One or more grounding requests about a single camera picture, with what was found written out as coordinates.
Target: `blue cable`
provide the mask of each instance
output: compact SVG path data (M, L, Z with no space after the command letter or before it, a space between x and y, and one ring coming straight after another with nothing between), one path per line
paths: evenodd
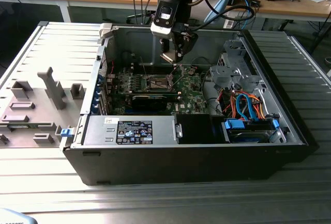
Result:
M248 1L247 1L247 0L244 0L244 1L245 1L245 3L246 3L247 7L249 7ZM244 24L244 26L242 27L242 29L245 28L245 26L246 26L246 24L247 24L247 21L248 21L248 20L245 21L245 24Z
M239 106L239 103L240 103L240 99L242 97L246 97L247 99L247 105L248 105L248 112L250 114L250 117L254 120L254 121L258 121L259 119L257 118L257 116L255 115L255 112L253 110L253 106L252 106L252 101L250 100L250 98L247 96L247 95L244 95L244 94L240 94L237 96L237 100L236 100L236 108L237 108L237 112L238 114L240 114L246 121L248 121L248 118L246 115L244 115L241 110L240 110L240 106Z

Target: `motherboard chip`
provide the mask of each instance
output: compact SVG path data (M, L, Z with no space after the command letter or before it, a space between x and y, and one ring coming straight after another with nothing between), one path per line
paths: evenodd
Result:
M168 78L167 77L150 77L149 78L149 86L152 89L156 88L168 88Z

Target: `sticker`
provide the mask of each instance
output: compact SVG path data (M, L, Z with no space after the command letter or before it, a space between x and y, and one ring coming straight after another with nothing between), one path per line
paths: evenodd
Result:
M8 126L10 129L15 129L15 128L29 128L28 126Z
M116 143L119 145L153 144L152 121L118 121Z
M117 124L119 121L119 118L109 118L109 117L106 117L104 119L104 123L105 124Z

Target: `blue clip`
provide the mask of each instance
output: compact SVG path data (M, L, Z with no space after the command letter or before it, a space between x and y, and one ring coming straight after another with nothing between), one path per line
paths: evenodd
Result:
M100 103L99 96L94 97L93 100L92 100L92 104L97 105L98 103Z
M239 128L239 129L244 129L245 124L242 120L237 120L237 119L228 119L225 122L225 128L226 129L233 129L233 128Z
M276 119L273 120L273 125L276 129L279 128L279 122Z
M99 87L95 86L95 88L94 88L94 92L95 92L95 93L100 93L100 92L101 92L101 89L100 89Z
M98 74L98 83L99 82L103 82L104 81L104 78L102 75Z
M60 133L61 137L73 137L74 136L74 128L64 128Z
M99 112L99 108L97 105L92 105L91 106L91 112L94 114L97 114Z

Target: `power supply label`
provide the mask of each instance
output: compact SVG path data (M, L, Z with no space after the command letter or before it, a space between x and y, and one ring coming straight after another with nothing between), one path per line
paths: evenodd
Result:
M119 145L153 144L152 121L118 122L116 143Z

